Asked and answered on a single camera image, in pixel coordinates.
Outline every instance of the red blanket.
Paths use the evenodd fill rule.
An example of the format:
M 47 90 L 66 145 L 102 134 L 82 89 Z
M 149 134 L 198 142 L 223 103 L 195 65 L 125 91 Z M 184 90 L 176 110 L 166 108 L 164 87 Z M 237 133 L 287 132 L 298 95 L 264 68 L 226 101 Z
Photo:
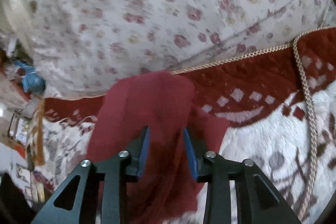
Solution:
M 194 86 L 188 79 L 167 72 L 119 81 L 105 97 L 88 159 L 106 160 L 137 138 L 143 126 L 151 129 L 145 174 L 128 185 L 131 223 L 161 223 L 197 208 L 202 185 L 190 175 L 181 129 L 189 126 L 218 152 L 229 122 L 194 107 L 193 97 Z

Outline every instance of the fleece blanket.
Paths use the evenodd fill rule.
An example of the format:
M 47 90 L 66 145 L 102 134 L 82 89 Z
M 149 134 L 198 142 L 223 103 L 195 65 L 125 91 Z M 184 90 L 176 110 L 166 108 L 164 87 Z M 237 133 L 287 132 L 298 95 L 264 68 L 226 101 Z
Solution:
M 292 45 L 284 45 L 173 73 L 194 84 L 195 105 L 231 122 L 220 154 L 229 160 L 253 159 L 295 213 L 306 208 L 303 222 L 314 223 L 336 189 L 336 29 L 305 33 L 295 40 L 295 45 L 295 51 Z M 301 73 L 298 63 L 302 65 Z M 103 99 L 46 99 L 46 164 L 36 167 L 35 176 L 50 190 L 86 153 Z M 308 119 L 309 100 L 312 119 Z M 317 131 L 316 153 L 310 153 L 312 124 Z M 311 181 L 311 154 L 316 155 L 317 174 L 305 204 Z M 231 196 L 232 222 L 236 223 L 234 185 Z M 196 212 L 186 212 L 166 223 L 202 223 L 205 201 L 206 185 L 198 194 Z

